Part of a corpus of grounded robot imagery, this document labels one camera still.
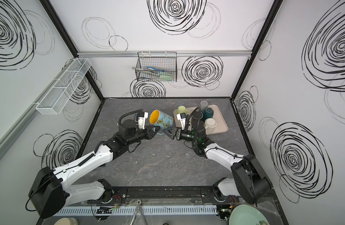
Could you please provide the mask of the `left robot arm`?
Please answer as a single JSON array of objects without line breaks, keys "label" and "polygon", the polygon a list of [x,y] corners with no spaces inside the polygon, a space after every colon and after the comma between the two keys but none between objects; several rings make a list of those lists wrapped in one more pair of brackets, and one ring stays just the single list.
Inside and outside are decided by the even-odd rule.
[{"label": "left robot arm", "polygon": [[159,126],[145,124],[148,113],[144,110],[132,111],[131,115],[134,119],[124,120],[127,114],[122,115],[118,132],[112,138],[100,141],[89,154],[66,165],[54,169],[47,166],[38,172],[28,196],[41,219],[49,218],[71,204],[88,200],[104,204],[115,198],[112,186],[105,179],[88,184],[74,183],[90,171],[117,159],[129,150],[131,144],[154,138],[160,130]]}]

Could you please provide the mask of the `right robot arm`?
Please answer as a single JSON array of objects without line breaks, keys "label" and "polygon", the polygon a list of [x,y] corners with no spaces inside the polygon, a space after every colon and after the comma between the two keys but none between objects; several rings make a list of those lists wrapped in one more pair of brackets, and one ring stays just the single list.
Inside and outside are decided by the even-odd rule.
[{"label": "right robot arm", "polygon": [[201,108],[190,115],[176,116],[180,127],[166,128],[163,133],[172,140],[191,143],[196,155],[213,160],[232,173],[232,178],[222,178],[213,184],[214,198],[223,202],[228,197],[238,196],[249,204],[256,204],[272,188],[272,182],[257,158],[252,154],[233,153],[208,137],[208,131],[217,125],[211,118],[204,119]]}]

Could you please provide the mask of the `blue butterfly mug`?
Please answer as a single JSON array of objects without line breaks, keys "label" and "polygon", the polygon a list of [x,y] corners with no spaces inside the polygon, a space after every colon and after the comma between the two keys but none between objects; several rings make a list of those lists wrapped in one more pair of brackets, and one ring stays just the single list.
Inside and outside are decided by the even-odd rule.
[{"label": "blue butterfly mug", "polygon": [[150,115],[150,124],[159,126],[161,129],[158,131],[158,134],[163,135],[163,129],[173,126],[173,117],[162,111],[154,110]]}]

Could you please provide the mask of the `white mug red inside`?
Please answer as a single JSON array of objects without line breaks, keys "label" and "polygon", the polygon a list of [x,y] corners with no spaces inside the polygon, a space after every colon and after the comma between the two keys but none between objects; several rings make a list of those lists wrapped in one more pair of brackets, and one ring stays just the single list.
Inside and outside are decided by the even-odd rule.
[{"label": "white mug red inside", "polygon": [[217,127],[217,122],[213,118],[208,118],[204,123],[204,127],[205,127],[207,135],[212,134],[212,133],[214,133],[214,131]]}]

